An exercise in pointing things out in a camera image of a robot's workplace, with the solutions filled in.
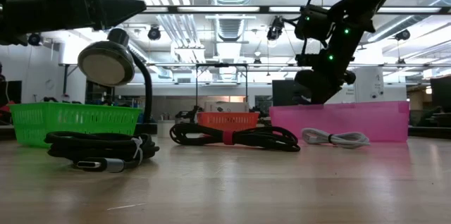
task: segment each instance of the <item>wooden table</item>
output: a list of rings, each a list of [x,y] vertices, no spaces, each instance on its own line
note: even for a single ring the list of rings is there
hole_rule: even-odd
[[[0,223],[451,223],[451,141],[412,138],[300,153],[161,151],[124,173],[86,173],[0,142]]]

